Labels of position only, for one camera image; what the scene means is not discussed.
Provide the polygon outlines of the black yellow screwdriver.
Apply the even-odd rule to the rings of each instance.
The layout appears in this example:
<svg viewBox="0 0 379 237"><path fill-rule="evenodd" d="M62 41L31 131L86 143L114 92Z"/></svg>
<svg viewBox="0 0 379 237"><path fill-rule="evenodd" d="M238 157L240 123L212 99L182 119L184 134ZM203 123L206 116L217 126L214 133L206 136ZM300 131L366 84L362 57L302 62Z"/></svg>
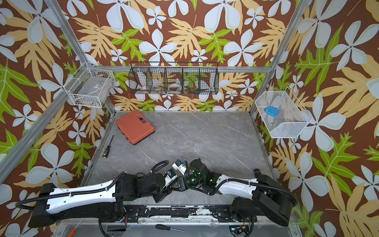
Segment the black yellow screwdriver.
<svg viewBox="0 0 379 237"><path fill-rule="evenodd" d="M103 153L103 158L106 159L108 156L109 156L109 153L110 153L110 150L111 150L111 144L112 144L112 140L113 140L114 136L112 136L111 138L111 141L109 143L109 145L106 147L104 153Z"/></svg>

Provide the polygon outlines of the orange handled tool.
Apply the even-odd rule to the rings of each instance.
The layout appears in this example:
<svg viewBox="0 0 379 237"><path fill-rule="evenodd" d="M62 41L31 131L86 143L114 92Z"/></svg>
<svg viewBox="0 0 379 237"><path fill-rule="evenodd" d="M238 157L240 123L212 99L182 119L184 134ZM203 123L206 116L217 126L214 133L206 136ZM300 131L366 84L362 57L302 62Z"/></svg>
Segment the orange handled tool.
<svg viewBox="0 0 379 237"><path fill-rule="evenodd" d="M79 225L81 224L81 222L79 222L71 231L70 231L70 233L67 235L67 237L73 237L74 236L74 234L76 233L76 231L77 231L77 229L78 229L78 227L79 227Z"/></svg>

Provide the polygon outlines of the red plastic tool case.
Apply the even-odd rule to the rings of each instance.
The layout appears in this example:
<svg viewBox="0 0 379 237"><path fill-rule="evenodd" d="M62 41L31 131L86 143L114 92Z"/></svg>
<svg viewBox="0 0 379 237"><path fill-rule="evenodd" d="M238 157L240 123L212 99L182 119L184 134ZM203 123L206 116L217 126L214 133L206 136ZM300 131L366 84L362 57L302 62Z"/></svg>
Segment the red plastic tool case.
<svg viewBox="0 0 379 237"><path fill-rule="evenodd" d="M115 124L132 145L138 144L156 131L152 124L137 110L117 119Z"/></svg>

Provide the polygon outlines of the white mesh basket right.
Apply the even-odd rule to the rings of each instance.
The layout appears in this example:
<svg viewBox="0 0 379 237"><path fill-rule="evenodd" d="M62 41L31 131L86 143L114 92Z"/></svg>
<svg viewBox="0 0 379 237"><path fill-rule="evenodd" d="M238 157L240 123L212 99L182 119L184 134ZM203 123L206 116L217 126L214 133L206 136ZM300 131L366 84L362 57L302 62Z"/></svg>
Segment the white mesh basket right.
<svg viewBox="0 0 379 237"><path fill-rule="evenodd" d="M256 99L255 105L274 139L297 138L312 120L311 113L290 88L284 91L266 91ZM279 114L275 117L268 115L264 111L268 106L279 109Z"/></svg>

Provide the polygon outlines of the blue object in basket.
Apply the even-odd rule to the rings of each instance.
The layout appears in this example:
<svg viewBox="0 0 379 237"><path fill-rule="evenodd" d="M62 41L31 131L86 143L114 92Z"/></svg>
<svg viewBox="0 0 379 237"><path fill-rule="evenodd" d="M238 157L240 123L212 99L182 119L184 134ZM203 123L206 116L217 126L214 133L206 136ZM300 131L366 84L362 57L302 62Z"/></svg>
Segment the blue object in basket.
<svg viewBox="0 0 379 237"><path fill-rule="evenodd" d="M273 107L273 106L268 106L268 107L266 107L266 108L264 109L264 111L265 111L268 115L270 115L270 116L272 116L272 117L275 117L275 116L277 116L277 115L279 114L279 109L277 109L276 107Z"/></svg>

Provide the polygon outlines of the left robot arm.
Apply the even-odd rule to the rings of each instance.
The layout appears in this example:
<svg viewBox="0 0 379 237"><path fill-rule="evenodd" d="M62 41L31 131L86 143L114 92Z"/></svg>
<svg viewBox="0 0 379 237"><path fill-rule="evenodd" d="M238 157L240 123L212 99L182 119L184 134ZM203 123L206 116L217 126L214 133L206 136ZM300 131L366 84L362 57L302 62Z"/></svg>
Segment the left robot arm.
<svg viewBox="0 0 379 237"><path fill-rule="evenodd" d="M125 214L125 201L153 197L155 202L160 202L171 193L169 186L176 181L176 171L183 162L177 160L165 174L159 173L168 164L168 161L159 162L148 174L122 172L113 180L91 186L60 189L48 183L42 186L38 197L19 201L15 206L32 212L30 228L72 218L117 221Z"/></svg>

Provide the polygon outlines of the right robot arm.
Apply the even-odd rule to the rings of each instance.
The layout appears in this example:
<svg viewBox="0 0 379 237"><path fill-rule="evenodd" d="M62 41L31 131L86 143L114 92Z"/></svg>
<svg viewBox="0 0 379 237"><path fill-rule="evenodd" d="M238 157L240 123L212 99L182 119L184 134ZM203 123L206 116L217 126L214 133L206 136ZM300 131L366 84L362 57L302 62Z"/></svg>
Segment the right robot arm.
<svg viewBox="0 0 379 237"><path fill-rule="evenodd" d="M259 169L254 170L253 179L239 179L209 170L200 158L189 164L185 159L176 160L172 167L181 173L177 179L180 192L191 189L209 196L233 195L230 212L234 219L263 215L287 227L292 208L299 203L294 193Z"/></svg>

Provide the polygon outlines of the black screwdriver front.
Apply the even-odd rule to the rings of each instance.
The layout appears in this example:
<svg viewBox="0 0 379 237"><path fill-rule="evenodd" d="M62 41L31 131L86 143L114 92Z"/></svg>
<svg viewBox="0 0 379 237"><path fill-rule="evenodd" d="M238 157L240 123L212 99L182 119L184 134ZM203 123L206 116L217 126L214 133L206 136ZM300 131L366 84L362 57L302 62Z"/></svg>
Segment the black screwdriver front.
<svg viewBox="0 0 379 237"><path fill-rule="evenodd" d="M184 230L174 229L169 226L163 225L163 224L156 224L155 228L158 230L165 230L165 231L177 231L177 232L184 232Z"/></svg>

